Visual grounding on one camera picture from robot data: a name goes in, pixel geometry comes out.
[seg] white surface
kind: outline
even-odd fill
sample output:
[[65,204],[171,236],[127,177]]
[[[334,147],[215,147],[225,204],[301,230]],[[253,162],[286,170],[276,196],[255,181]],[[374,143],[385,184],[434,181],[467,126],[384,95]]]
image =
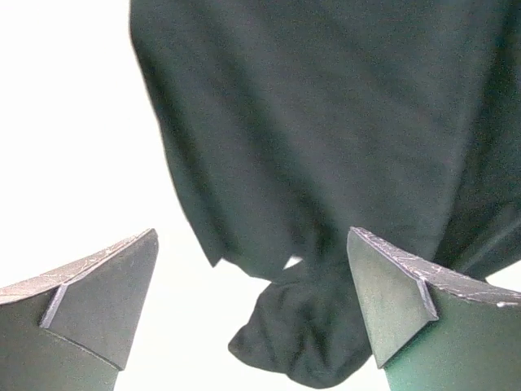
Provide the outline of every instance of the white surface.
[[[0,2],[0,286],[148,227],[160,257],[116,391],[306,389],[236,361],[266,282],[213,270],[179,209],[125,0]],[[521,290],[521,267],[493,282]],[[385,390],[371,361],[337,389]]]

